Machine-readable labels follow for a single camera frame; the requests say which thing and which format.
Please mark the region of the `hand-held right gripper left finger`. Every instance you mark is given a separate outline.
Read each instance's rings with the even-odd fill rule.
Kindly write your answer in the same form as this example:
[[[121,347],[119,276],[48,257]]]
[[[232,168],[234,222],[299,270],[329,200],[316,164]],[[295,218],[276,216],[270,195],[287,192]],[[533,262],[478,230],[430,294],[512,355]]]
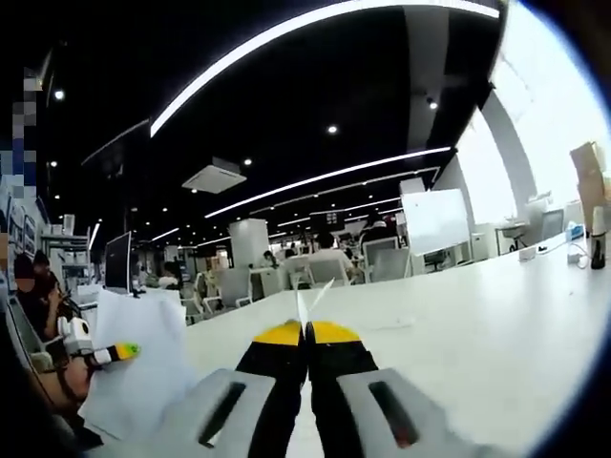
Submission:
[[[164,419],[172,457],[284,457],[306,378],[302,325],[256,336],[234,370],[203,378]]]

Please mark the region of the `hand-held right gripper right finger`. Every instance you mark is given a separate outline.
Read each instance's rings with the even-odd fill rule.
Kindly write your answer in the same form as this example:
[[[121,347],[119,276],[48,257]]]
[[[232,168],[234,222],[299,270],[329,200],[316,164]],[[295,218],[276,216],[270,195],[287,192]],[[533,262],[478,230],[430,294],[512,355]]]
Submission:
[[[476,457],[443,409],[392,368],[381,369],[358,334],[332,322],[305,325],[312,411],[333,457]]]

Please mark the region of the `person's left hand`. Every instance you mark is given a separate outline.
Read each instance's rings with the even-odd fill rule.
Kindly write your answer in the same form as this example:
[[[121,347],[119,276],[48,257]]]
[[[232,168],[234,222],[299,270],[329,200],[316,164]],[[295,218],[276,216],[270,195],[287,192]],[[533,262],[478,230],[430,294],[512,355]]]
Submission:
[[[92,370],[84,357],[71,358],[57,370],[60,389],[71,403],[80,406],[88,397]]]

